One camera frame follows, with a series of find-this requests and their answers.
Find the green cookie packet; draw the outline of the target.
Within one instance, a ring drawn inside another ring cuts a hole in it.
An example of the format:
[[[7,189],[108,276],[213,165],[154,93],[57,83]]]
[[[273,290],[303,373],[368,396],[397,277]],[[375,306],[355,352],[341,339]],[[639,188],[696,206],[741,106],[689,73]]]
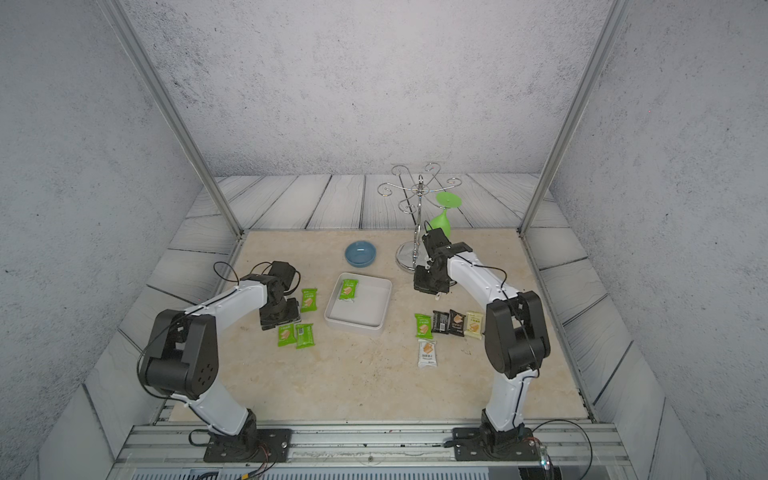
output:
[[[432,317],[425,314],[415,314],[416,320],[416,337],[418,339],[431,340],[432,334]]]
[[[295,327],[296,348],[304,349],[315,345],[313,325],[297,324]]]

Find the black cookie packet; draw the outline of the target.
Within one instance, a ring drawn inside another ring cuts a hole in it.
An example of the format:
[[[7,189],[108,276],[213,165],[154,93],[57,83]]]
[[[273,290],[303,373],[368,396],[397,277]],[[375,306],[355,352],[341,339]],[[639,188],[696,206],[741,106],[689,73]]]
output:
[[[431,332],[433,334],[448,334],[449,333],[449,314],[443,311],[433,311]]]
[[[448,332],[451,335],[465,336],[466,315],[455,310],[449,311]]]

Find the pale yellow cookie packet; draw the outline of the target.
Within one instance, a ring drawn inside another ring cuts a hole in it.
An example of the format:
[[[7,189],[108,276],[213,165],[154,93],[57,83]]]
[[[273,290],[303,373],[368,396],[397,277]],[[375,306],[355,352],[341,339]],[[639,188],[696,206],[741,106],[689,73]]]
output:
[[[477,340],[483,339],[484,316],[480,312],[469,311],[465,316],[464,335]]]

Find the white plastic storage box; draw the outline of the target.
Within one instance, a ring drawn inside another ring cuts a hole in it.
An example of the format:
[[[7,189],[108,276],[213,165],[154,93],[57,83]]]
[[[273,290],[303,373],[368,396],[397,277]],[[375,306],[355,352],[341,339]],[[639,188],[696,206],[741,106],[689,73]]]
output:
[[[338,299],[345,278],[358,280],[356,298],[351,302]],[[324,311],[324,318],[331,328],[379,337],[384,330],[392,289],[392,282],[385,278],[341,273]]]

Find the white cookie packet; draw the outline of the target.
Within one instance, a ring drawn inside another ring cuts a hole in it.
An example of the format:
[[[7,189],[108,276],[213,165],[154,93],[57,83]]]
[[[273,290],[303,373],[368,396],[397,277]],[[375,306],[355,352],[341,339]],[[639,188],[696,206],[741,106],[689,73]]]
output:
[[[437,367],[436,343],[431,339],[419,339],[418,346],[418,367]]]

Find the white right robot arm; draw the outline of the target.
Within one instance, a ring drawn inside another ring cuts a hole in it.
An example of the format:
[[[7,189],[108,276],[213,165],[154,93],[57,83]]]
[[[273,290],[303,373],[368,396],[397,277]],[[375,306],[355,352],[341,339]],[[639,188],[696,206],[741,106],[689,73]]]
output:
[[[427,231],[423,244],[428,260],[415,270],[414,289],[439,294],[457,284],[485,309],[485,353],[496,374],[478,436],[490,453],[500,454],[530,435],[523,406],[551,353],[541,298],[510,286],[505,270],[483,264],[470,246],[451,242],[441,229]]]

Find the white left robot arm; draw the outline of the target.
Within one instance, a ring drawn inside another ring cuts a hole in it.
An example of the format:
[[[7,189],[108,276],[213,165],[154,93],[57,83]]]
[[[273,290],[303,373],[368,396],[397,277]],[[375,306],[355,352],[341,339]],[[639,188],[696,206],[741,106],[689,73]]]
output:
[[[301,273],[285,261],[265,262],[217,296],[184,310],[166,309],[154,321],[139,355],[136,374],[147,393],[184,403],[217,440],[249,438],[254,414],[219,380],[219,336],[241,318],[257,313],[263,330],[300,319],[292,294]]]

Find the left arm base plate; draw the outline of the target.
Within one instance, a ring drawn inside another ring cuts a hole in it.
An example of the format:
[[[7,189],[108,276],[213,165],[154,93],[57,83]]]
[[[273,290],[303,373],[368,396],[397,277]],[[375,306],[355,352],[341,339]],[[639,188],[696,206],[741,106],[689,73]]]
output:
[[[206,463],[284,463],[291,429],[244,430],[237,436],[210,434],[203,461]]]

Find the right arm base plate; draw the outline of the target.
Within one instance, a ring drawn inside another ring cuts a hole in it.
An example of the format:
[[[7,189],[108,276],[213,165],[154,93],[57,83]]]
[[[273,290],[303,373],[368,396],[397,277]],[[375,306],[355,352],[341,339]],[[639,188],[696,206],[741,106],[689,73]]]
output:
[[[529,431],[492,432],[485,427],[454,428],[443,446],[451,448],[456,461],[538,462],[537,443]]]

